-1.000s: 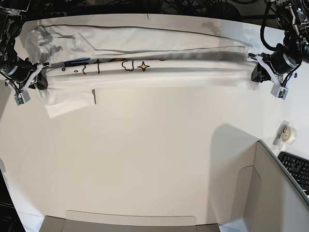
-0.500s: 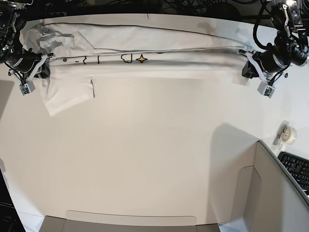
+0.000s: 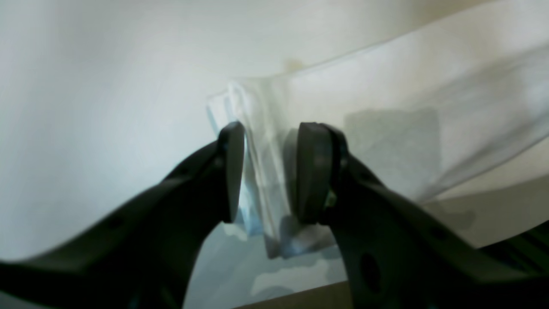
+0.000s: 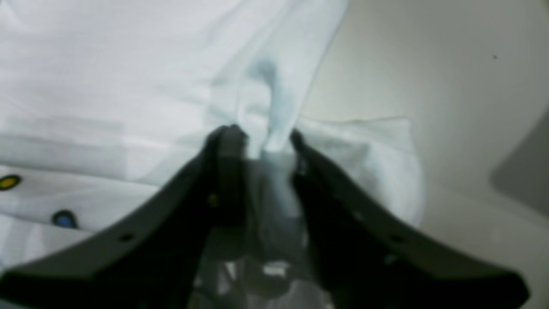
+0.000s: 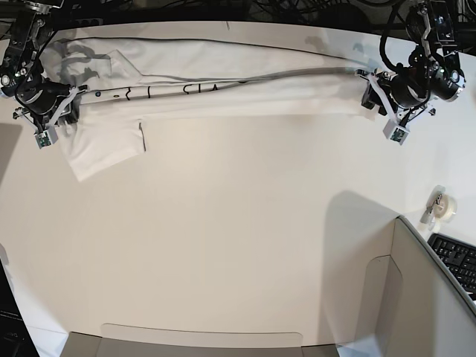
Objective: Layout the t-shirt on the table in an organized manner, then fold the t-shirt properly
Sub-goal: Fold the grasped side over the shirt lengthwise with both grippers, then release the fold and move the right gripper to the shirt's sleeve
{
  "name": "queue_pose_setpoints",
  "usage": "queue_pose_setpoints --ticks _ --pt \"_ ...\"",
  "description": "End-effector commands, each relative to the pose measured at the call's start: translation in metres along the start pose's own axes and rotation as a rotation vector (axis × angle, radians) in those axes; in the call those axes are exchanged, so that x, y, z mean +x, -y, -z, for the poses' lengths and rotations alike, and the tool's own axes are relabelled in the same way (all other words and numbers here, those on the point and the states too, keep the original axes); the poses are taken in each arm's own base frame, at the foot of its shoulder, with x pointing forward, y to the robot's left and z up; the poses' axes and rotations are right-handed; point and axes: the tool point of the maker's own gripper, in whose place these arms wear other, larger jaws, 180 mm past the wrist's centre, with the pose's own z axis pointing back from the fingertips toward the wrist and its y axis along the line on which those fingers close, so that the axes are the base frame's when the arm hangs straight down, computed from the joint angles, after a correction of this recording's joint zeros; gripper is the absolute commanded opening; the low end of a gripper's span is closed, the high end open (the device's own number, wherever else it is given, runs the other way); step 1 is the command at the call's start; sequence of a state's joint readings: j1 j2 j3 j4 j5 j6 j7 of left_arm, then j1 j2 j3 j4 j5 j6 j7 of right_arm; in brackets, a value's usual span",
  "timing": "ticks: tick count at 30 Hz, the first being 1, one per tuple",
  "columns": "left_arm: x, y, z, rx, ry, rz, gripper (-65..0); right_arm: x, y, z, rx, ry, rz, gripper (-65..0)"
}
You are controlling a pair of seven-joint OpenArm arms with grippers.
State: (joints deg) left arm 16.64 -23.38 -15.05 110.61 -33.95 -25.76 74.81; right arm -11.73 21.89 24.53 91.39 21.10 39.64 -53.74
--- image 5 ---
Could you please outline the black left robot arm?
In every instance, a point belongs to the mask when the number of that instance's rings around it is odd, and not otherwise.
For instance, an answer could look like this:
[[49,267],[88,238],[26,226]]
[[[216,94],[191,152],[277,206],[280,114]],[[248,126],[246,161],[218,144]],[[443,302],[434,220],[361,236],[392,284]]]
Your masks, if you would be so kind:
[[361,99],[366,109],[379,108],[380,115],[395,117],[406,126],[429,109],[433,99],[456,100],[466,86],[460,66],[457,33],[447,1],[416,1],[402,20],[416,45],[408,65],[393,63],[387,55],[387,40],[403,1],[388,1],[391,12],[379,41],[379,54],[386,71],[357,70],[367,88]]

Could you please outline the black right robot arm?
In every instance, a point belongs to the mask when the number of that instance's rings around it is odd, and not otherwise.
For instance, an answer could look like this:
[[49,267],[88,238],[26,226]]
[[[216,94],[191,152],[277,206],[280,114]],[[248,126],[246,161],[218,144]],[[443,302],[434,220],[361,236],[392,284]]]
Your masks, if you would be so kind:
[[13,118],[24,117],[37,132],[79,119],[76,96],[86,86],[74,87],[43,75],[40,61],[56,31],[53,20],[63,1],[24,1],[7,33],[7,49],[1,61],[1,94],[19,104]]

